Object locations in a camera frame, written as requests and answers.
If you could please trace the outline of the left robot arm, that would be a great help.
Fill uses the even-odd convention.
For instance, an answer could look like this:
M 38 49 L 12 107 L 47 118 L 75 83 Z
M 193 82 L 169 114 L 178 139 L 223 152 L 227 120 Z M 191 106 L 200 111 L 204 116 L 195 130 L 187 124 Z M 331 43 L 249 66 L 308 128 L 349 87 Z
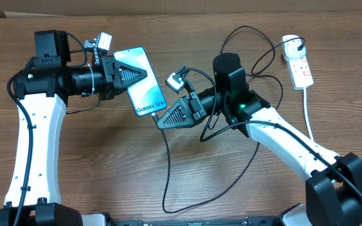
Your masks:
M 110 100 L 143 80 L 146 70 L 95 48 L 95 62 L 71 64 L 66 31 L 35 33 L 36 54 L 7 83 L 18 107 L 19 133 L 0 225 L 114 225 L 108 213 L 83 215 L 62 204 L 58 185 L 60 132 L 73 95 Z

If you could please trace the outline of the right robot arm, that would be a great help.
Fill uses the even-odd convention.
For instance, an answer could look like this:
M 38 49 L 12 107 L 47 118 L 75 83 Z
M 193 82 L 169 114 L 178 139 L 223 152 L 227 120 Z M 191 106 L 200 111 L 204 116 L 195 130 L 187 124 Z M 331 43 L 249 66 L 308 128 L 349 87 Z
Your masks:
M 340 156 L 323 148 L 285 121 L 249 88 L 237 54 L 222 53 L 212 65 L 212 87 L 201 93 L 187 80 L 188 67 L 169 75 L 167 86 L 188 94 L 156 120 L 158 128 L 190 128 L 221 113 L 228 129 L 267 147 L 305 184 L 305 203 L 284 211 L 275 225 L 361 225 L 362 160 L 353 153 Z

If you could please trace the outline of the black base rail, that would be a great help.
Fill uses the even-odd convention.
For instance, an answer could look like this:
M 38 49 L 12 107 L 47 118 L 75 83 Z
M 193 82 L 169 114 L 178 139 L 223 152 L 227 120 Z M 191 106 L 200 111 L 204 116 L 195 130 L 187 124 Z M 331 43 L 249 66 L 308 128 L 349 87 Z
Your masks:
M 107 225 L 111 226 L 267 226 L 274 225 L 277 217 L 262 216 L 242 219 L 222 220 L 166 220 L 166 221 L 142 221 L 142 220 L 114 220 L 109 218 Z

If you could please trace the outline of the blue Galaxy smartphone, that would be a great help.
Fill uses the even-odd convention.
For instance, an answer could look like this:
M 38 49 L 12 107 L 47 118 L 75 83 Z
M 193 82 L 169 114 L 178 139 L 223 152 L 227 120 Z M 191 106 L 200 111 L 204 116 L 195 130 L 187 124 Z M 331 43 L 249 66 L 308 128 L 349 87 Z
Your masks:
M 114 58 L 128 65 L 146 70 L 147 77 L 128 87 L 128 95 L 138 117 L 163 110 L 167 102 L 158 84 L 148 55 L 143 47 L 116 51 Z

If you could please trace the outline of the white power strip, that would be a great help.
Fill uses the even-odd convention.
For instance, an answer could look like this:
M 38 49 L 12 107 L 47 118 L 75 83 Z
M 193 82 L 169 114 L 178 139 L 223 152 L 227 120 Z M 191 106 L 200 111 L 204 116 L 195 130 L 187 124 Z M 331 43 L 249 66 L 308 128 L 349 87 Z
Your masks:
M 287 68 L 294 90 L 303 90 L 314 84 L 312 73 L 305 56 L 288 61 Z

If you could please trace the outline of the white charger plug adapter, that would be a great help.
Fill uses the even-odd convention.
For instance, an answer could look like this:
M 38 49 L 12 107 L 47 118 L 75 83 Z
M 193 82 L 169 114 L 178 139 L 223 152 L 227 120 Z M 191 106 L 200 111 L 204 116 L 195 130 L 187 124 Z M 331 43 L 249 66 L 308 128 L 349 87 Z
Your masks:
M 305 41 L 298 35 L 285 35 L 281 39 L 283 57 L 289 62 L 306 56 Z

